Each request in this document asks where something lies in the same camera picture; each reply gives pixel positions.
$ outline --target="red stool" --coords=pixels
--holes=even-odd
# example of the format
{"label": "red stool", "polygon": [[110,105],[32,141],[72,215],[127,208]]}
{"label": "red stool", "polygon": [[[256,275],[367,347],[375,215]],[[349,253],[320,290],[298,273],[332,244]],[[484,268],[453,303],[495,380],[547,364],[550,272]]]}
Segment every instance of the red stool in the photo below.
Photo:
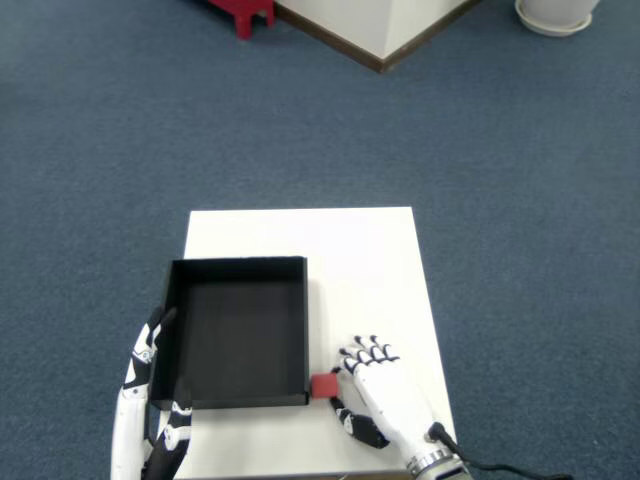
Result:
{"label": "red stool", "polygon": [[273,0],[209,0],[209,3],[229,12],[236,20],[236,35],[248,40],[251,36],[251,17],[258,12],[267,14],[267,25],[275,21]]}

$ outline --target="white flower pot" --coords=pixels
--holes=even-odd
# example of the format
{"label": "white flower pot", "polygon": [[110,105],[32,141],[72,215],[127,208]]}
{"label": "white flower pot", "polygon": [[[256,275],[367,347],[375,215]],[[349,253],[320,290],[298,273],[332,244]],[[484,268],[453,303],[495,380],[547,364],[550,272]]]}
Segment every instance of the white flower pot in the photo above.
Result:
{"label": "white flower pot", "polygon": [[530,29],[567,36],[591,24],[591,11],[600,0],[516,0],[516,10]]}

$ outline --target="black box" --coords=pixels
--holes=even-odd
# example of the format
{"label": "black box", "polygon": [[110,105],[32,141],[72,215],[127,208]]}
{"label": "black box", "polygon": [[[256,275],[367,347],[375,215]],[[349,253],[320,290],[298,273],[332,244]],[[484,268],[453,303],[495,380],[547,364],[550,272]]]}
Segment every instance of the black box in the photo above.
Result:
{"label": "black box", "polygon": [[176,379],[194,408],[309,402],[307,261],[260,257],[172,262],[150,399],[171,408]]}

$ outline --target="white tabletop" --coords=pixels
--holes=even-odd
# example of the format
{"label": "white tabletop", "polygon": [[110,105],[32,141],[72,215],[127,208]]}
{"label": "white tabletop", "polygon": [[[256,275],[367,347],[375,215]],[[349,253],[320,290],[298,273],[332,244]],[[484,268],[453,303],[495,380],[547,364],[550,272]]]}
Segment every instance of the white tabletop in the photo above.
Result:
{"label": "white tabletop", "polygon": [[[378,335],[405,359],[436,419],[453,432],[411,208],[191,213],[185,258],[288,255],[308,258],[310,373],[335,366],[354,335]],[[353,388],[344,381],[341,388],[347,406],[365,413]],[[195,411],[176,478],[402,470],[395,448],[353,440],[318,399],[304,407]]]}

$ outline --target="white wall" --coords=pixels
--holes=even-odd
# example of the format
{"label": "white wall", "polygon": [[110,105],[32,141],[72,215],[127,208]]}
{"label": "white wall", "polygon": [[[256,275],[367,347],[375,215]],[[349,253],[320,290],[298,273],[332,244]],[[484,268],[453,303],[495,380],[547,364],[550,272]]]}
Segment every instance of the white wall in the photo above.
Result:
{"label": "white wall", "polygon": [[396,0],[276,1],[369,53],[386,55],[391,6]]}
{"label": "white wall", "polygon": [[380,58],[402,47],[465,0],[276,0]]}
{"label": "white wall", "polygon": [[464,1],[393,0],[384,56],[395,52]]}

